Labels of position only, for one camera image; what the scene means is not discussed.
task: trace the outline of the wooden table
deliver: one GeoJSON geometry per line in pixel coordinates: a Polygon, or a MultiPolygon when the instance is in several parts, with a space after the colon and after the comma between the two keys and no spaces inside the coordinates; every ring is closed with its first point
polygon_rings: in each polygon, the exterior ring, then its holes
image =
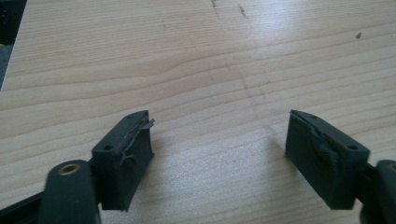
{"type": "Polygon", "coordinates": [[[359,223],[285,158],[289,112],[396,160],[395,86],[392,0],[30,0],[0,94],[0,207],[148,109],[156,155],[104,223],[359,223]]]}

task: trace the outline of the screw hole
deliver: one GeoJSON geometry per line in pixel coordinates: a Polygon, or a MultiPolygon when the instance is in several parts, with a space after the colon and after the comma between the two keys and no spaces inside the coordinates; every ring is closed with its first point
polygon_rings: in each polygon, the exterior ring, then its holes
{"type": "Polygon", "coordinates": [[[353,145],[349,145],[349,146],[347,146],[347,148],[349,148],[349,149],[353,149],[353,150],[356,150],[356,149],[358,149],[356,146],[353,146],[353,145]]]}
{"type": "Polygon", "coordinates": [[[104,146],[103,147],[104,150],[111,150],[111,148],[113,148],[113,146],[104,146]]]}
{"type": "Polygon", "coordinates": [[[67,164],[61,169],[59,169],[59,175],[71,175],[79,170],[80,166],[78,164],[67,164]]]}

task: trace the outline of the black plastic part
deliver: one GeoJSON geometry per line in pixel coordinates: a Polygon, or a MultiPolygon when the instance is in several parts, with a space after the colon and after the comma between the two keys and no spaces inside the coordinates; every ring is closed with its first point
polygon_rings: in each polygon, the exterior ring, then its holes
{"type": "Polygon", "coordinates": [[[38,224],[101,223],[87,161],[67,161],[48,175],[38,224]]]}
{"type": "Polygon", "coordinates": [[[0,223],[36,224],[42,192],[0,211],[0,223]]]}
{"type": "Polygon", "coordinates": [[[396,161],[376,165],[375,197],[386,223],[396,223],[396,161]]]}
{"type": "Polygon", "coordinates": [[[128,210],[137,186],[154,156],[149,112],[122,119],[92,150],[92,169],[99,175],[104,210],[128,210]]]}
{"type": "Polygon", "coordinates": [[[27,0],[0,0],[0,44],[15,43],[27,0]]]}
{"type": "Polygon", "coordinates": [[[370,151],[331,124],[292,110],[286,155],[331,209],[351,209],[370,151]]]}

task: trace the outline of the black clamp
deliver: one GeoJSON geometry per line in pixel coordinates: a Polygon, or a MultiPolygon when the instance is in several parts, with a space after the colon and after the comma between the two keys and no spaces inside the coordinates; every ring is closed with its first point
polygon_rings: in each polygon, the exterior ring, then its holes
{"type": "Polygon", "coordinates": [[[46,187],[0,211],[0,223],[101,223],[104,210],[128,210],[154,154],[148,111],[122,119],[92,150],[90,161],[55,166],[46,187]]]}
{"type": "Polygon", "coordinates": [[[363,203],[361,223],[396,223],[396,161],[367,161],[370,150],[331,124],[290,112],[286,155],[331,209],[363,203]]]}

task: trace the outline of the dark mark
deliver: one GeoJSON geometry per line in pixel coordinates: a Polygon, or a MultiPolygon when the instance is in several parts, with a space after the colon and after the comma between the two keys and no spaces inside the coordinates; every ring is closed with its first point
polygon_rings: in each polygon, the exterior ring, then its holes
{"type": "Polygon", "coordinates": [[[212,7],[215,10],[216,16],[219,17],[218,11],[216,10],[216,1],[217,0],[210,0],[210,2],[212,3],[212,7]]]}
{"type": "Polygon", "coordinates": [[[241,12],[242,16],[244,16],[246,19],[248,19],[247,14],[245,14],[245,9],[239,4],[238,4],[238,7],[239,7],[239,11],[241,12]]]}

